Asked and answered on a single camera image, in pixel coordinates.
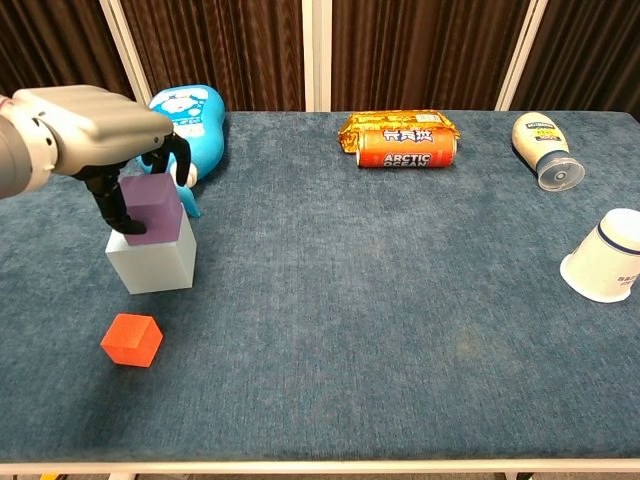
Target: squeeze bottle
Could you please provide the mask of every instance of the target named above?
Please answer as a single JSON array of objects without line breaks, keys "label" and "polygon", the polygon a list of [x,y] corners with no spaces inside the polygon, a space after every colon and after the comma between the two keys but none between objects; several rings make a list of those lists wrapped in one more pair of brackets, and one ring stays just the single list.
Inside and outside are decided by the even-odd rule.
[{"label": "squeeze bottle", "polygon": [[538,174],[543,190],[561,192],[584,178],[584,167],[569,154],[569,145],[558,126],[537,112],[520,116],[511,132],[513,146]]}]

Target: red cube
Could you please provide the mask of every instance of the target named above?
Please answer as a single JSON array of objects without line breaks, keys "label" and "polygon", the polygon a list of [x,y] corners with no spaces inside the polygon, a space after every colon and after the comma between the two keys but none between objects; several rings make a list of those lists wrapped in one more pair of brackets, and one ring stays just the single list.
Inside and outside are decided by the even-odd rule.
[{"label": "red cube", "polygon": [[153,317],[120,313],[100,346],[114,363],[149,367],[161,341],[162,332]]}]

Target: soda can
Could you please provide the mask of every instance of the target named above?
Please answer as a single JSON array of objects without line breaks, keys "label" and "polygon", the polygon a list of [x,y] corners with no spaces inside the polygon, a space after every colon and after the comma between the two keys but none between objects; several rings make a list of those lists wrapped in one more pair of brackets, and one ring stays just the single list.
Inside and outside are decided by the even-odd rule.
[{"label": "soda can", "polygon": [[441,168],[453,163],[458,142],[449,129],[385,129],[360,132],[359,167]]}]

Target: white box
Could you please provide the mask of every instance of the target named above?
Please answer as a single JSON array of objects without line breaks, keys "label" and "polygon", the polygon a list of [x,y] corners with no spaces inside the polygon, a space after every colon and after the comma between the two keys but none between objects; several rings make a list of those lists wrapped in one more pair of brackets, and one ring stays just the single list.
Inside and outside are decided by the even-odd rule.
[{"label": "white box", "polygon": [[124,235],[113,230],[105,253],[131,294],[193,285],[196,239],[184,210],[177,241],[132,247]]}]

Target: purple cube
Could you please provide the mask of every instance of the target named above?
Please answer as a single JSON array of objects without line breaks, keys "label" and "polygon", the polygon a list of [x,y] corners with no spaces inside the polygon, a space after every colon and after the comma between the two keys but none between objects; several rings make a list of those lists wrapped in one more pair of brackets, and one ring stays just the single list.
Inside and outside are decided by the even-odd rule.
[{"label": "purple cube", "polygon": [[144,235],[125,235],[131,246],[175,242],[180,235],[182,204],[168,173],[120,179],[127,212],[147,227]]}]

